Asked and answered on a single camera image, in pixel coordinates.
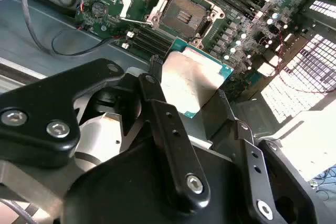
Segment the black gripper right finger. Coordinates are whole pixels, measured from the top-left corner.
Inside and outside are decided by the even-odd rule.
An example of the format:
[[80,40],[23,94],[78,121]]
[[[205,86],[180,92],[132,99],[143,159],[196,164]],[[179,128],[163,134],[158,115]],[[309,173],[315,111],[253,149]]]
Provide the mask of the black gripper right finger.
[[211,150],[238,168],[239,187],[254,223],[322,223],[322,201],[273,141],[255,141],[222,89],[202,108]]

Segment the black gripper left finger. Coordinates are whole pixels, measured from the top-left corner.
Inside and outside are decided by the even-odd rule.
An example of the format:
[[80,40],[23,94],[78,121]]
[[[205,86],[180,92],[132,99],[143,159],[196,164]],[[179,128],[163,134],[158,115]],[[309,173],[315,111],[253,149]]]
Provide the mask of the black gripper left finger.
[[154,145],[159,182],[171,205],[182,212],[205,208],[211,191],[175,106],[150,74],[135,77],[107,59],[97,59],[1,95],[1,157],[37,167],[68,163],[79,144],[79,125],[88,104],[97,101],[121,116],[125,149],[81,179],[75,197],[108,203],[133,175],[140,191],[153,189],[131,167],[141,147]]

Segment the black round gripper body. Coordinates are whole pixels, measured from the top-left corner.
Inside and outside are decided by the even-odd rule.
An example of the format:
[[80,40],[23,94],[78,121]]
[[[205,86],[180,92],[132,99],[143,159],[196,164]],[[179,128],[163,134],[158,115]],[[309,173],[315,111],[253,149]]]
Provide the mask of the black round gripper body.
[[81,175],[66,195],[61,223],[252,223],[237,167],[223,155],[194,149],[211,189],[200,212],[186,214],[169,202],[150,141]]

